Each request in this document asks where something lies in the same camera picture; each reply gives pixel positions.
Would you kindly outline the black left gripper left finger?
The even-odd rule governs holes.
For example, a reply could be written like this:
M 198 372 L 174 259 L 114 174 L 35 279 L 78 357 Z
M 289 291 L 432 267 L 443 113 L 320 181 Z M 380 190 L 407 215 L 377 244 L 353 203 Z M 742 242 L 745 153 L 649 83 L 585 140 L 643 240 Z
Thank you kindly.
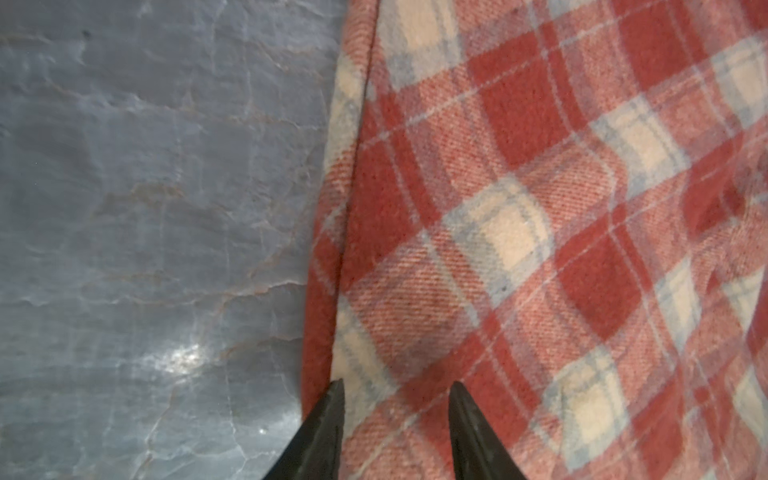
M 335 380 L 263 479 L 337 480 L 344 419 L 344 382 Z

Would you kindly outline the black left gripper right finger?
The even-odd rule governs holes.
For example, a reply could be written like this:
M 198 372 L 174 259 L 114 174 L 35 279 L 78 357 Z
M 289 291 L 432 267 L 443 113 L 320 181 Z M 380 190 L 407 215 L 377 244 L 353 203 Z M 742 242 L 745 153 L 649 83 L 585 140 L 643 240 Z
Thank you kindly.
M 448 419 L 456 480 L 526 480 L 459 381 L 450 389 Z

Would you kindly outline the red plaid skirt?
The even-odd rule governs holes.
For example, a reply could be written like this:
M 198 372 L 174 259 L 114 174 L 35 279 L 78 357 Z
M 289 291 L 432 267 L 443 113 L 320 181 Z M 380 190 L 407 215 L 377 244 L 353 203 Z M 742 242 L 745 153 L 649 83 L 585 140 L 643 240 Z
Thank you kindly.
M 344 479 L 767 475 L 767 5 L 352 1 L 301 398 Z

